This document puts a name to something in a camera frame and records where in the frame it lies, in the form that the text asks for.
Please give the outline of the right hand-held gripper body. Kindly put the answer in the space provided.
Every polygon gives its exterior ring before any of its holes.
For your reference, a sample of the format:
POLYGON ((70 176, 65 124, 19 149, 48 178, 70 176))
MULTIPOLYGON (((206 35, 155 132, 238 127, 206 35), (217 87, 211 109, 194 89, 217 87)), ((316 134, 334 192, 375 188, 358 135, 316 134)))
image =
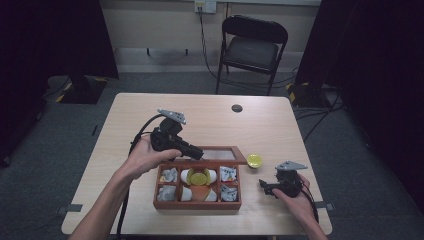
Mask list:
POLYGON ((280 190, 291 198, 295 198, 302 190, 303 181, 297 171, 306 169, 306 166, 293 161, 285 161, 275 167, 276 178, 280 183, 280 190))

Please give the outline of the black curtain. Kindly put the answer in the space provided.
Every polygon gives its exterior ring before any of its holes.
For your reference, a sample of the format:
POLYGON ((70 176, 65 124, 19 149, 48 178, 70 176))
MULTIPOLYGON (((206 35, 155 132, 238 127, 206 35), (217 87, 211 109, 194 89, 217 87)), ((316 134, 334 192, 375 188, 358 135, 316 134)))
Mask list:
POLYGON ((100 0, 0 0, 0 167, 62 75, 118 77, 100 0))
POLYGON ((424 214, 424 0, 321 0, 296 81, 340 88, 424 214))

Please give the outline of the wooden box with glass lid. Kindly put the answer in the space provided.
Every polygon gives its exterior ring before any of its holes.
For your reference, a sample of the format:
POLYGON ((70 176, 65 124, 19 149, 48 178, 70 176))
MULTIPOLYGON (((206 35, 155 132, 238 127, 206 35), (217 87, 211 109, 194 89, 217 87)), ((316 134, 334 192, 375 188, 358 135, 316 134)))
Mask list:
POLYGON ((200 160, 190 157, 177 158, 170 163, 164 163, 159 166, 153 205, 161 210, 234 210, 238 211, 242 205, 241 198, 241 173, 240 165, 246 165, 247 160, 236 146, 202 146, 204 154, 200 160), (238 170, 239 200, 237 202, 218 202, 218 203, 200 203, 200 202, 160 202, 156 200, 158 179, 163 169, 172 167, 177 168, 209 168, 218 166, 236 167, 238 170))

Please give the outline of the person's right hand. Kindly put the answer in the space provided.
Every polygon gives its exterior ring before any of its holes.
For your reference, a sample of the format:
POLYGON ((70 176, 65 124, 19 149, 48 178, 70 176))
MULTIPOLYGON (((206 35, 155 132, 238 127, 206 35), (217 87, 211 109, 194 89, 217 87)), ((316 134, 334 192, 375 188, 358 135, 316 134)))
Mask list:
POLYGON ((315 219, 315 215, 309 197, 306 196, 310 182, 303 175, 299 175, 299 177, 303 181, 303 193, 300 193, 295 198, 291 198, 282 192, 278 199, 286 204, 290 213, 300 224, 301 219, 305 217, 313 217, 315 219))

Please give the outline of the black folding chair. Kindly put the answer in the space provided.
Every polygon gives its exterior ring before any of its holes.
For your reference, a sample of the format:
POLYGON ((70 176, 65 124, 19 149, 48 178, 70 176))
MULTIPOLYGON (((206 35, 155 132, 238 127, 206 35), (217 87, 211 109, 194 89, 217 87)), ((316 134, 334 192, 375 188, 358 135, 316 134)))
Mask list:
POLYGON ((281 24, 243 15, 222 23, 222 41, 215 93, 219 92, 223 67, 234 67, 269 76, 267 95, 273 87, 288 32, 281 24))

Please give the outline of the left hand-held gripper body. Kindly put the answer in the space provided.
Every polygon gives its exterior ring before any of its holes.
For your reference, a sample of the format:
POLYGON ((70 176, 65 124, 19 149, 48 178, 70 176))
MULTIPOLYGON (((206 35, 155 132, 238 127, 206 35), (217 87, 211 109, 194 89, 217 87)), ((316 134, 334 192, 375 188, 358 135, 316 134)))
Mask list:
POLYGON ((184 114, 165 109, 158 109, 158 113, 164 120, 150 134, 153 149, 155 151, 178 149, 183 152, 187 143, 178 136, 178 133, 182 130, 182 125, 186 124, 184 114))

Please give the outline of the black stand base yellow tape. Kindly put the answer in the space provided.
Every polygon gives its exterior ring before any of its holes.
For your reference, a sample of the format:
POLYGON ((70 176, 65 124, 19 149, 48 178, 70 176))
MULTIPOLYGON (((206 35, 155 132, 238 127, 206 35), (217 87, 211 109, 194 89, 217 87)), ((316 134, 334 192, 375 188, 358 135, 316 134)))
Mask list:
POLYGON ((309 83, 286 85, 289 100, 293 106, 302 108, 329 108, 330 102, 322 88, 314 88, 309 83))

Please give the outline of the white wall socket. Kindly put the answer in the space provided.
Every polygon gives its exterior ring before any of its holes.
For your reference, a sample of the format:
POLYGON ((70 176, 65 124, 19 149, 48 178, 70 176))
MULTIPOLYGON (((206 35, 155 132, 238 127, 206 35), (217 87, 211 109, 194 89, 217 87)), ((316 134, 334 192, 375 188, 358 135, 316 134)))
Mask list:
POLYGON ((215 14, 217 11, 216 0, 195 0, 194 11, 196 13, 215 14))

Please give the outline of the person's left hand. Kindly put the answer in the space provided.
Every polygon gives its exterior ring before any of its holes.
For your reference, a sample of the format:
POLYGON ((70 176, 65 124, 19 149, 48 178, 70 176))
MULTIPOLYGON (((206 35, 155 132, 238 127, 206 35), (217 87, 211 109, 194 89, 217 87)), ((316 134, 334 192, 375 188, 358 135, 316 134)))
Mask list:
POLYGON ((143 136, 120 168, 127 181, 140 178, 144 173, 159 166, 160 163, 181 156, 177 149, 156 151, 149 136, 143 136))

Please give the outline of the group of silver foil sachets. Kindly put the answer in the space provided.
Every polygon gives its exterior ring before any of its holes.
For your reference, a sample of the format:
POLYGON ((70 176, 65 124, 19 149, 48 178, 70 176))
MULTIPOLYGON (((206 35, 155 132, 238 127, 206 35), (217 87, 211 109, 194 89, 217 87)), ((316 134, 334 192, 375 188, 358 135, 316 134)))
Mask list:
POLYGON ((239 200, 238 170, 236 167, 218 166, 209 168, 177 168, 172 167, 163 169, 158 179, 158 188, 156 200, 160 202, 200 202, 200 203, 218 203, 218 202, 237 202, 239 200), (185 169, 194 169, 203 171, 204 169, 215 170, 217 180, 214 183, 203 186, 188 185, 181 181, 181 172, 185 169), (184 187, 192 190, 192 199, 182 201, 181 194, 184 187), (205 201, 209 190, 217 193, 215 202, 205 201))

